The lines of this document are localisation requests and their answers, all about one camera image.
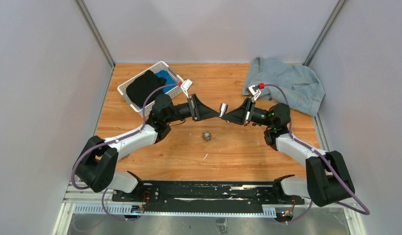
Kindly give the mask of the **steel threaded pipe fitting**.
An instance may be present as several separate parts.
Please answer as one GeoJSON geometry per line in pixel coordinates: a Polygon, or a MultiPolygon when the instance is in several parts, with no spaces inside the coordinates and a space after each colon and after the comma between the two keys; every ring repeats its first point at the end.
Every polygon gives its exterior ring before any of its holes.
{"type": "Polygon", "coordinates": [[[202,138],[203,138],[205,141],[210,141],[210,140],[212,139],[212,135],[211,135],[210,132],[206,131],[206,132],[203,132],[202,138]]]}

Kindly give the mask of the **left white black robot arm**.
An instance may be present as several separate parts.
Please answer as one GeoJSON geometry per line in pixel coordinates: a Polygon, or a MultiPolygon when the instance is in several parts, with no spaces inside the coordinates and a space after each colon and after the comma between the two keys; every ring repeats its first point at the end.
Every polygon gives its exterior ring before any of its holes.
{"type": "Polygon", "coordinates": [[[143,197],[142,180],[132,172],[116,169],[119,160],[132,152],[162,141],[171,131],[170,123],[192,118],[201,121],[219,116],[219,112],[204,105],[195,94],[186,103],[174,105],[170,96],[161,94],[154,100],[148,119],[138,128],[116,137],[89,138],[72,169],[72,176],[85,183],[94,192],[106,189],[123,191],[132,202],[143,197]]]}

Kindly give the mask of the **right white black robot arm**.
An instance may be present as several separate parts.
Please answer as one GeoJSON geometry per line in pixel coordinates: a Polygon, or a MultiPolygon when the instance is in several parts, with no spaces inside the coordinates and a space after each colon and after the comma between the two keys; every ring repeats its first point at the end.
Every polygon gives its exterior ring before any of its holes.
{"type": "Polygon", "coordinates": [[[246,98],[241,106],[228,112],[225,103],[220,105],[219,116],[226,122],[265,126],[265,143],[282,152],[306,169],[305,177],[286,175],[274,181],[273,198],[285,204],[292,196],[311,199],[319,207],[351,198],[355,188],[343,156],[338,151],[325,151],[303,142],[290,133],[290,107],[283,103],[269,110],[255,107],[252,98],[246,98]]]}

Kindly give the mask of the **chrome water faucet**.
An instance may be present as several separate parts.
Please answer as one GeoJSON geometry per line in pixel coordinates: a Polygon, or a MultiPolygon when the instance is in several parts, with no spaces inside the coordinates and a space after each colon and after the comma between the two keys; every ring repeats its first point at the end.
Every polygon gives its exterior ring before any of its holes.
{"type": "Polygon", "coordinates": [[[228,110],[228,104],[226,103],[221,103],[219,107],[219,117],[221,118],[223,115],[227,113],[228,110]]]}

